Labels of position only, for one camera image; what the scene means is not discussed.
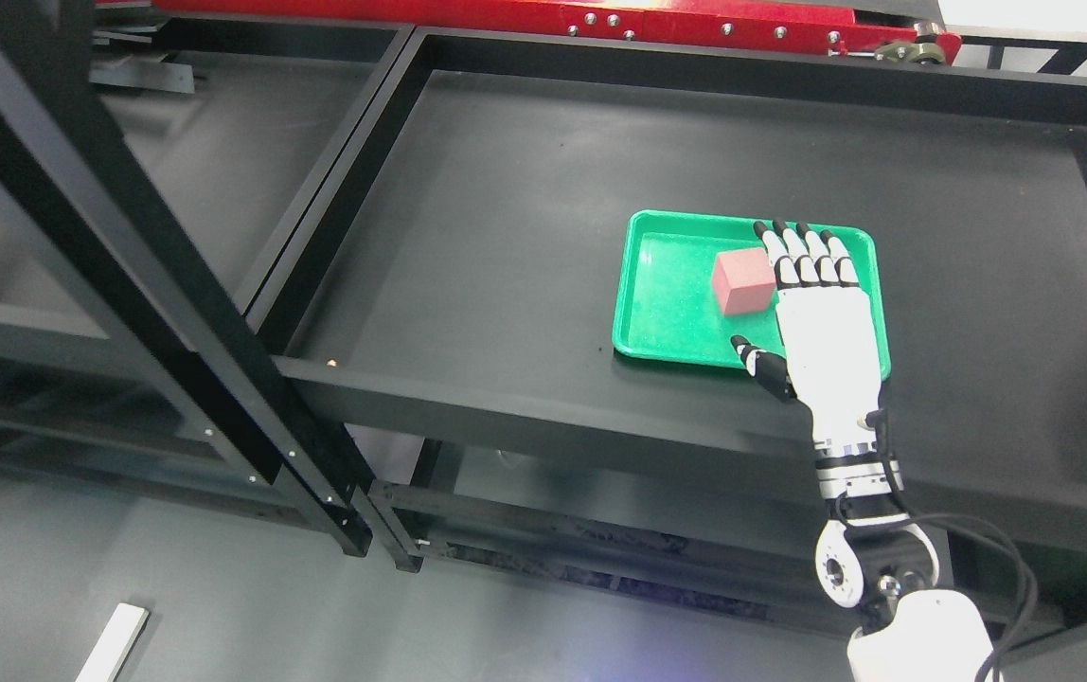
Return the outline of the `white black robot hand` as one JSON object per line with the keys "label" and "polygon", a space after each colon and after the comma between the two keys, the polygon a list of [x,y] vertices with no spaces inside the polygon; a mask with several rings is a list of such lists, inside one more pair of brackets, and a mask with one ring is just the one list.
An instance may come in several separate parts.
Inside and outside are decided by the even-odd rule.
{"label": "white black robot hand", "polygon": [[876,452],[869,416],[880,410],[880,346],[854,260],[829,230],[782,220],[755,221],[753,230],[774,271],[783,351],[734,335],[734,354],[761,387],[808,408],[819,457]]}

